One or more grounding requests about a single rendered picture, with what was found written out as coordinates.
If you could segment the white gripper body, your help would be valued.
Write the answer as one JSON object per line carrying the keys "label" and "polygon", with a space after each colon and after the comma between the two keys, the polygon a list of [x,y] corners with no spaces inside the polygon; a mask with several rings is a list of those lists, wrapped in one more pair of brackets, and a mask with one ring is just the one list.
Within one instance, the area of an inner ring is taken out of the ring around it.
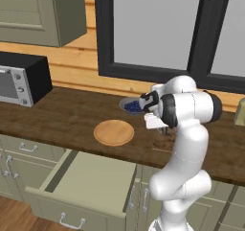
{"label": "white gripper body", "polygon": [[144,119],[145,119],[145,126],[147,129],[167,127],[167,124],[165,124],[160,118],[158,118],[153,113],[146,113],[144,115]]}

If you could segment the grey plate with blue pattern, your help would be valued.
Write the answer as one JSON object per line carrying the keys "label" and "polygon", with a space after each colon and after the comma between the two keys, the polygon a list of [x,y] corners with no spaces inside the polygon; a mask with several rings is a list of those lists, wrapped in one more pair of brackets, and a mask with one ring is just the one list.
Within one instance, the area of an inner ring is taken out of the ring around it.
{"label": "grey plate with blue pattern", "polygon": [[130,115],[143,114],[144,111],[140,108],[138,97],[123,98],[119,102],[119,107]]}

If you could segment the round wooden cutting board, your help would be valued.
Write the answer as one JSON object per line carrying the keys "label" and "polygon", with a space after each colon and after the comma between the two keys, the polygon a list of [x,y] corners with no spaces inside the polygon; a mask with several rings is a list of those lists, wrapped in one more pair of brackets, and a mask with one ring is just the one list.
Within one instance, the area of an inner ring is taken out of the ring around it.
{"label": "round wooden cutting board", "polygon": [[96,125],[94,137],[105,146],[118,147],[133,139],[134,128],[122,120],[107,120]]}

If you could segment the open olive green drawer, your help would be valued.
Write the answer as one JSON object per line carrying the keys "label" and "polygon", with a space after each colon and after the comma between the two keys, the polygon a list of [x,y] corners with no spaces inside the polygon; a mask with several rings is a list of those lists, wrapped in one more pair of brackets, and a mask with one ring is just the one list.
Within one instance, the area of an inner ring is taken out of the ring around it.
{"label": "open olive green drawer", "polygon": [[40,218],[59,223],[64,212],[86,219],[75,231],[126,231],[135,175],[134,163],[67,150],[38,189],[25,191]]}

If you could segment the olive green closed drawer front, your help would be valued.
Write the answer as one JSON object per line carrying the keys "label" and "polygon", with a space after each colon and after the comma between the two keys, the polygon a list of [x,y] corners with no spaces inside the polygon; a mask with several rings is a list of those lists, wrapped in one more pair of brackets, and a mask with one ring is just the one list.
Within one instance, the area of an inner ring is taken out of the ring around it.
{"label": "olive green closed drawer front", "polygon": [[[6,135],[0,135],[0,142],[5,150],[26,154],[32,157],[42,158],[57,162],[65,153],[65,148],[51,146],[35,141],[30,141],[22,138],[16,138]],[[34,152],[25,152],[19,149],[21,143],[25,144],[27,149],[32,149],[34,145],[38,146],[38,150]]]}

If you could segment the olive tan box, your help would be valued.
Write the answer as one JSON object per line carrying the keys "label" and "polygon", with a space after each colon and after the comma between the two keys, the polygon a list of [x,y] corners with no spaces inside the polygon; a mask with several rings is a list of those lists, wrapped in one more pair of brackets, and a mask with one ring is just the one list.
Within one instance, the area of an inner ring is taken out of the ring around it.
{"label": "olive tan box", "polygon": [[245,98],[239,101],[236,113],[234,115],[234,123],[237,126],[245,127]]}

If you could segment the olive green cupboard door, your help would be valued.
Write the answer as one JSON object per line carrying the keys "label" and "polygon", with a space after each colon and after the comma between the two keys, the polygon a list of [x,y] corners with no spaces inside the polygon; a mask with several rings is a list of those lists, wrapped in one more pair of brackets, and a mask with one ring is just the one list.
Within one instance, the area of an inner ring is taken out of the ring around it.
{"label": "olive green cupboard door", "polygon": [[146,199],[146,207],[147,211],[144,214],[142,211],[142,207],[144,204],[144,190],[147,188],[149,190],[149,179],[155,173],[157,173],[159,169],[152,168],[148,166],[143,166],[142,171],[142,181],[141,181],[141,193],[140,193],[140,206],[139,206],[139,216],[138,216],[138,231],[148,231],[149,225],[158,218],[161,210],[161,202],[155,200],[151,193],[149,192]]}
{"label": "olive green cupboard door", "polygon": [[134,208],[130,210],[127,206],[126,231],[136,230],[140,185],[141,185],[141,180],[142,180],[142,171],[143,171],[143,166],[137,165],[136,177],[135,177],[134,184],[133,184],[133,186],[135,186],[135,191],[132,197]]}
{"label": "olive green cupboard door", "polygon": [[189,208],[194,231],[245,231],[245,186],[217,180],[211,191]]}
{"label": "olive green cupboard door", "polygon": [[[12,176],[7,173],[6,160],[8,155],[12,158],[10,162],[11,174],[18,173],[19,175],[16,180],[12,179]],[[14,198],[22,202],[28,201],[28,194],[25,192],[25,188],[33,187],[38,189],[55,165],[55,161],[8,150],[0,150],[0,170],[13,190]]]}

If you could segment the black framed window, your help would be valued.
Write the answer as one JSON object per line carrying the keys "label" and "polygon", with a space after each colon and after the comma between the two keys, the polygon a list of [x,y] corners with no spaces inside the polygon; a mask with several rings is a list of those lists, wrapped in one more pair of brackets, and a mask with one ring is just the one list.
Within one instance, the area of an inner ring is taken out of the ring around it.
{"label": "black framed window", "polygon": [[105,77],[245,94],[245,0],[95,0]]}

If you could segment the black and silver toaster oven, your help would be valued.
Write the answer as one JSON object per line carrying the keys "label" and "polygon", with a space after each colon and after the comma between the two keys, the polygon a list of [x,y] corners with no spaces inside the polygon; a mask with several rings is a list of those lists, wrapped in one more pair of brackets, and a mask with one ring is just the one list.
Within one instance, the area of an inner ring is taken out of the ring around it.
{"label": "black and silver toaster oven", "polygon": [[52,89],[46,57],[0,51],[0,102],[32,107]]}

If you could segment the olive green wall cupboard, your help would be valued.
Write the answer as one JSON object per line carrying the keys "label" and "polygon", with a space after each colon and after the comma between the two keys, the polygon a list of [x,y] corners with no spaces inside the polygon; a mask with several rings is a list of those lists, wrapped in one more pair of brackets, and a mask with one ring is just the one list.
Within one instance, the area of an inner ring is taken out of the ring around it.
{"label": "olive green wall cupboard", "polygon": [[62,47],[86,33],[85,0],[0,0],[0,41]]}

